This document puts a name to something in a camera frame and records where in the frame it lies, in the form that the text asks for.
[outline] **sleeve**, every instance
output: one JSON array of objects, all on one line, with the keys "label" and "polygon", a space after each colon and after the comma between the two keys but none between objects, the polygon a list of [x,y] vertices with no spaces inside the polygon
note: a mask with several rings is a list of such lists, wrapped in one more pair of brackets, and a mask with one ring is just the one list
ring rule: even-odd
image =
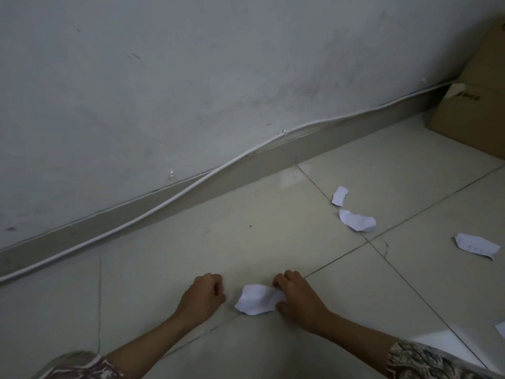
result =
[{"label": "sleeve", "polygon": [[386,365],[395,379],[505,379],[447,352],[406,340],[391,347]]},{"label": "sleeve", "polygon": [[123,373],[103,356],[91,351],[73,351],[47,363],[31,379],[117,379]]}]

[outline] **torn paper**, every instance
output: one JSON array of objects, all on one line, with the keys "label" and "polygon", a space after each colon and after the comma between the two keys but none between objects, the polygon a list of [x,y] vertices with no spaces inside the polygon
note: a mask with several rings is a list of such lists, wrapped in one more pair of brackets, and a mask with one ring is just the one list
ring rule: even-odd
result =
[{"label": "torn paper", "polygon": [[374,217],[364,217],[363,215],[353,214],[349,210],[340,209],[338,211],[340,220],[356,231],[370,232],[374,231],[377,223]]},{"label": "torn paper", "polygon": [[458,234],[454,237],[458,247],[472,254],[479,254],[493,260],[493,254],[496,254],[500,249],[499,245],[489,242],[480,236]]},{"label": "torn paper", "polygon": [[344,198],[345,195],[349,192],[345,187],[339,186],[337,191],[333,194],[333,199],[331,200],[331,203],[337,206],[343,206],[344,205]]},{"label": "torn paper", "polygon": [[505,338],[505,320],[494,325],[494,327],[500,333],[502,338]]},{"label": "torn paper", "polygon": [[258,315],[274,311],[275,305],[283,300],[286,300],[286,296],[276,288],[263,285],[245,285],[235,308],[247,315]]}]

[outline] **floor tile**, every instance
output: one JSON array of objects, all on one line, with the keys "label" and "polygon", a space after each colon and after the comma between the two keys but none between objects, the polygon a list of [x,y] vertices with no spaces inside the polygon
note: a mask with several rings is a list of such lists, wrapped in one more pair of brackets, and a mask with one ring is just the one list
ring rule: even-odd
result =
[{"label": "floor tile", "polygon": [[[370,245],[308,277],[328,307],[363,325],[479,363]],[[161,360],[146,376],[382,378],[349,353],[271,312],[241,315]]]},{"label": "floor tile", "polygon": [[228,302],[180,343],[232,318],[247,283],[304,274],[364,243],[298,168],[289,168],[103,246],[102,351],[168,317],[197,275],[220,273]]},{"label": "floor tile", "polygon": [[31,377],[73,350],[98,350],[99,255],[73,256],[0,286],[0,377]]},{"label": "floor tile", "polygon": [[372,239],[502,164],[426,129],[419,114],[299,166],[327,197],[348,188],[344,208],[377,221]]},{"label": "floor tile", "polygon": [[[375,239],[386,258],[486,366],[505,373],[505,168]],[[494,261],[457,248],[457,233],[502,246]]]}]

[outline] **white cable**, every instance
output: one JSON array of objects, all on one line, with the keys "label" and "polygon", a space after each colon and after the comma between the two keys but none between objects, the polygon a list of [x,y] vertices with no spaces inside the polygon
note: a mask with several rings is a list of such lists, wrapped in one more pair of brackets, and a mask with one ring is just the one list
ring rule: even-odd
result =
[{"label": "white cable", "polygon": [[300,129],[303,129],[303,128],[306,128],[306,127],[309,127],[309,126],[313,126],[313,125],[318,125],[318,124],[321,124],[321,123],[324,123],[324,122],[327,122],[327,121],[337,121],[337,120],[342,120],[342,119],[346,119],[346,118],[352,118],[352,117],[360,116],[360,115],[362,115],[364,113],[369,113],[369,112],[374,112],[376,110],[381,110],[381,109],[387,108],[387,107],[389,107],[391,105],[394,105],[395,103],[403,101],[405,99],[412,98],[412,97],[415,97],[417,95],[424,94],[424,93],[430,92],[430,91],[435,90],[435,89],[442,88],[442,87],[450,85],[450,84],[451,84],[451,82],[445,82],[443,84],[437,84],[435,86],[432,86],[432,87],[429,87],[429,88],[426,88],[426,89],[421,89],[421,90],[419,90],[417,92],[414,92],[414,93],[405,95],[403,97],[394,99],[393,101],[390,101],[390,102],[385,103],[383,105],[379,105],[379,106],[377,106],[375,108],[363,109],[363,110],[360,110],[358,112],[354,112],[354,113],[350,113],[350,114],[345,114],[343,116],[337,116],[337,117],[333,117],[333,118],[325,118],[323,120],[311,121],[311,122],[308,122],[306,124],[294,127],[292,129],[283,130],[283,131],[281,131],[281,133],[277,134],[276,136],[272,137],[271,139],[268,139],[265,142],[262,142],[261,144],[256,145],[255,147],[249,149],[246,152],[243,152],[241,155],[235,157],[234,159],[228,161],[227,163],[225,163],[225,164],[219,166],[218,168],[212,170],[211,172],[209,172],[208,174],[206,174],[205,176],[203,176],[202,178],[200,178],[198,181],[190,184],[184,190],[180,191],[179,193],[175,194],[173,197],[170,197],[166,201],[160,203],[159,205],[157,205],[156,207],[152,208],[151,210],[145,212],[144,214],[138,216],[137,218],[134,218],[131,221],[123,223],[121,226],[118,226],[118,227],[116,227],[116,228],[114,228],[112,230],[109,230],[109,231],[107,231],[107,232],[105,232],[105,233],[103,233],[101,235],[97,235],[96,237],[91,238],[90,240],[87,240],[87,241],[85,241],[83,243],[80,243],[80,244],[78,244],[76,246],[73,246],[71,248],[67,248],[66,250],[63,250],[62,252],[60,252],[58,254],[54,254],[53,256],[51,256],[49,258],[46,258],[46,259],[44,259],[42,261],[39,261],[37,263],[34,263],[33,265],[30,265],[28,267],[24,267],[24,268],[22,268],[20,270],[17,270],[17,271],[14,271],[14,272],[10,273],[10,274],[4,275],[4,276],[0,277],[0,282],[9,280],[9,279],[14,278],[14,277],[16,277],[18,275],[21,275],[21,274],[29,272],[29,271],[31,271],[33,269],[39,268],[39,267],[41,267],[41,266],[43,266],[43,265],[45,265],[45,264],[47,264],[49,262],[55,261],[55,260],[57,260],[57,259],[65,256],[67,254],[70,254],[70,253],[72,253],[72,252],[74,252],[76,250],[79,250],[80,248],[83,248],[85,246],[91,245],[94,242],[102,240],[102,239],[104,239],[105,237],[107,237],[109,235],[115,234],[118,231],[126,229],[127,227],[130,227],[131,225],[133,225],[133,224],[135,224],[135,223],[137,223],[139,221],[142,221],[142,219],[144,219],[145,217],[150,216],[151,214],[155,213],[156,211],[161,210],[165,206],[167,206],[170,203],[174,202],[176,199],[178,199],[179,197],[185,195],[189,191],[193,190],[195,187],[197,187],[198,185],[202,184],[203,182],[207,181],[209,178],[211,178],[212,176],[216,175],[221,170],[226,169],[228,166],[233,165],[235,162],[238,162],[242,158],[247,157],[248,155],[256,152],[259,149],[261,149],[262,147],[264,147],[264,146],[266,146],[266,145],[274,142],[275,140],[278,140],[279,138],[281,138],[281,137],[283,137],[283,136],[285,136],[285,135],[287,135],[289,133],[293,133],[293,132],[295,132],[297,130],[300,130]]}]

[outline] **cardboard box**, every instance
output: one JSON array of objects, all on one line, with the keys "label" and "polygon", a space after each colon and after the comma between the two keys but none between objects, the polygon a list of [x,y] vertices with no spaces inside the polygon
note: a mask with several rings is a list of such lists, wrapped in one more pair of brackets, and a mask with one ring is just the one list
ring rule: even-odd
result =
[{"label": "cardboard box", "polygon": [[493,23],[428,128],[505,159],[505,16]]}]

